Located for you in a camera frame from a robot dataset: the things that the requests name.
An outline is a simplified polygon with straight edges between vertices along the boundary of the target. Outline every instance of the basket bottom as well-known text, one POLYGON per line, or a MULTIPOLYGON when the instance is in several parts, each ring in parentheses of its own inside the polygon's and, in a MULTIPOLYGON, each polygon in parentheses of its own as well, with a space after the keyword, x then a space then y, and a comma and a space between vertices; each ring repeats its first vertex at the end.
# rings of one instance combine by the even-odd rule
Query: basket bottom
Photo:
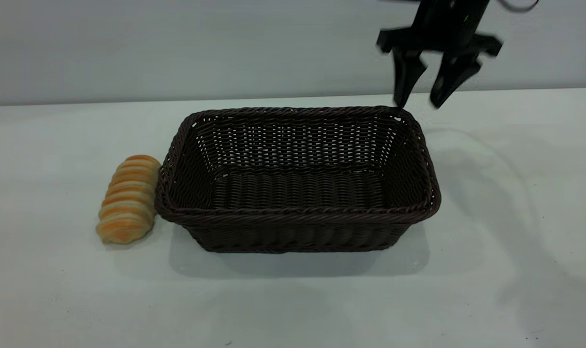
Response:
POLYGON ((229 174, 214 183, 214 209, 287 207, 386 207, 375 172, 229 174))
POLYGON ((280 254, 387 249, 399 240, 410 225, 184 227, 207 251, 280 254))

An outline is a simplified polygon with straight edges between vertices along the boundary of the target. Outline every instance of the basket rim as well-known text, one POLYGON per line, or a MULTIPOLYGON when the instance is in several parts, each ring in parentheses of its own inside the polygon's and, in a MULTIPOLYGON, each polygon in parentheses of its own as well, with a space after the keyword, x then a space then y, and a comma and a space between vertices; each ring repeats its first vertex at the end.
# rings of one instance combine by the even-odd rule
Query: basket rim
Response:
MULTIPOLYGON (((385 220, 390 223, 415 223, 426 218, 433 216, 439 209, 441 203, 441 193, 439 191, 439 183, 435 175, 435 168, 431 161, 428 149, 426 147, 426 141, 422 132, 421 126, 414 117, 403 110, 403 108, 395 108, 391 106, 347 106, 347 107, 323 107, 323 108, 291 108, 291 107, 265 107, 265 108, 231 108, 223 110, 204 110, 202 112, 193 113, 186 117, 180 125, 178 132, 173 138, 171 148, 169 148, 169 154, 175 150, 173 144, 178 142, 178 148, 183 148, 188 137, 188 130, 191 130, 193 125, 198 119, 214 112, 222 116, 231 117, 243 117, 249 114, 266 113, 266 112, 279 112, 281 116, 291 115, 317 115, 323 111, 338 112, 343 116, 346 114, 357 114, 361 113, 390 113, 396 117, 401 117, 410 122, 412 128, 411 132, 417 137, 412 137, 415 147, 417 148, 418 156, 421 161, 426 162, 426 197, 419 203, 402 206, 402 207, 389 207, 389 208, 361 208, 361 207, 285 207, 285 208, 265 208, 265 209, 206 209, 206 208, 185 208, 179 207, 172 200, 169 194, 169 185, 165 185, 165 178, 163 173, 166 169, 166 161, 158 171, 158 182, 156 184, 156 209, 163 218, 169 221, 175 222, 176 218, 188 218, 193 217, 196 223, 217 223, 223 222, 223 218, 233 218, 234 220, 244 220, 246 222, 253 222, 256 217, 256 222, 268 222, 273 220, 277 222, 283 218, 295 218, 301 217, 315 217, 317 220, 349 220, 347 217, 357 217, 360 221, 362 216, 372 217, 373 221, 385 220)), ((170 168, 169 177, 174 177, 176 174, 176 166, 170 168)))

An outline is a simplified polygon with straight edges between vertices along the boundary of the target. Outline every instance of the robotic arm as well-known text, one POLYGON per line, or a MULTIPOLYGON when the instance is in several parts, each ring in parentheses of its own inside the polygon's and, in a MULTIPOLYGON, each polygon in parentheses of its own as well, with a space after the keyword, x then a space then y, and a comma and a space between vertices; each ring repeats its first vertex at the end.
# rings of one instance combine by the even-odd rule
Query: robotic arm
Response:
MULTIPOLYGON (((403 107, 426 65, 423 51, 443 53, 439 74, 430 101, 435 108, 452 95, 463 82, 480 71, 480 53, 496 57, 502 42, 493 35, 476 33, 489 0, 408 0, 420 6, 411 27, 382 29, 377 46, 383 53, 392 52, 395 67, 394 102, 403 107)), ((519 8, 499 0, 512 12, 527 12, 533 5, 519 8)))

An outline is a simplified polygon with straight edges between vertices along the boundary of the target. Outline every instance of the wicker basket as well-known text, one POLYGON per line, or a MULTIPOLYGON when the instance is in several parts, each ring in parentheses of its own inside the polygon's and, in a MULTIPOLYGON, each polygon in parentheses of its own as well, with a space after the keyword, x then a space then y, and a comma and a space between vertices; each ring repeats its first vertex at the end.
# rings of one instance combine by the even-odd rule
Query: wicker basket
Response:
POLYGON ((194 113, 155 204, 208 251, 285 253, 386 249, 440 201, 419 124, 377 106, 194 113))

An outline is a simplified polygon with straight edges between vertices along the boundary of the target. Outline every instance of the rectangular basket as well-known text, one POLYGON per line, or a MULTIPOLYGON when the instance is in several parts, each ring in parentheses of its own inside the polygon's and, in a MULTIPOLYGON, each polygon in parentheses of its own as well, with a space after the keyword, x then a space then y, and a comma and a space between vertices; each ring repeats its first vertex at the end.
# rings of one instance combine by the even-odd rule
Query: rectangular basket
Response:
POLYGON ((155 205, 208 251, 286 253, 386 249, 440 201, 411 114, 359 106, 194 113, 155 205))

